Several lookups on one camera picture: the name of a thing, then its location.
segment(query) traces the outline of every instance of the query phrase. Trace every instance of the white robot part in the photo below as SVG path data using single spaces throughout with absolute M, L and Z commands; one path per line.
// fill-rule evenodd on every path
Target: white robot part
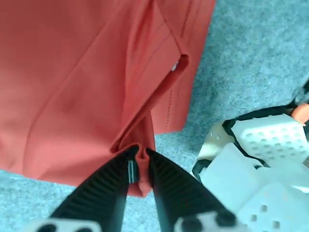
M 183 226 L 185 218 L 179 218 L 174 226 L 174 232 L 249 232 L 246 225 L 236 223 L 233 227 L 220 227 L 216 222 L 216 212 L 197 214 L 195 221 L 189 221 L 191 225 L 197 224 L 198 228 L 186 228 Z
M 297 171 L 300 165 L 309 166 L 303 125 L 286 114 L 236 121 L 231 130 L 248 155 L 270 167 Z
M 235 140 L 228 135 L 222 124 L 224 122 L 215 122 L 205 138 L 205 142 L 197 157 L 198 160 L 208 159 L 213 160 L 220 153 L 223 147 L 228 143 L 233 143 Z
M 102 232 L 94 221 L 48 218 L 34 221 L 21 232 Z
M 232 143 L 200 173 L 203 185 L 252 232 L 308 232 L 309 195 L 293 186 L 308 184 L 308 177 L 264 167 Z

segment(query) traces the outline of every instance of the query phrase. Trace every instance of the red shirt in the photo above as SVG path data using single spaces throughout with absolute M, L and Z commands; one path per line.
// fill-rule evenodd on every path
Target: red shirt
M 78 185 L 139 144 L 146 196 L 144 149 L 184 126 L 214 2 L 1 1 L 0 168 Z

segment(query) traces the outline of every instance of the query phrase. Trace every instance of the gray carpet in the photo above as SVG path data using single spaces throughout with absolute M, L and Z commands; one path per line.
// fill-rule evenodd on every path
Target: gray carpet
M 186 128 L 157 149 L 190 170 L 211 122 L 287 104 L 309 78 L 309 0 L 218 0 Z M 43 218 L 73 190 L 0 171 L 0 231 Z M 129 197 L 123 231 L 159 231 L 155 201 Z

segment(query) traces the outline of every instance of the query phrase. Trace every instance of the orange fabric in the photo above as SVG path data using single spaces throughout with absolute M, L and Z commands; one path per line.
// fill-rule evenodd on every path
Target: orange fabric
M 292 112 L 292 118 L 305 126 L 309 121 L 309 104 L 304 103 L 296 107 Z
M 214 0 L 0 2 L 0 168 L 78 185 L 183 127 Z M 177 68 L 171 72 L 173 65 Z

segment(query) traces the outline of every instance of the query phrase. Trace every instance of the ridged rubber pad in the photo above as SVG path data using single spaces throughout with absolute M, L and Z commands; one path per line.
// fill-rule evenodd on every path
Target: ridged rubber pad
M 150 157 L 149 176 L 161 231 L 173 231 L 180 217 L 226 210 L 194 177 L 174 162 L 147 149 Z
M 86 179 L 51 215 L 96 221 L 104 232 L 121 230 L 132 160 L 138 146 L 119 154 Z

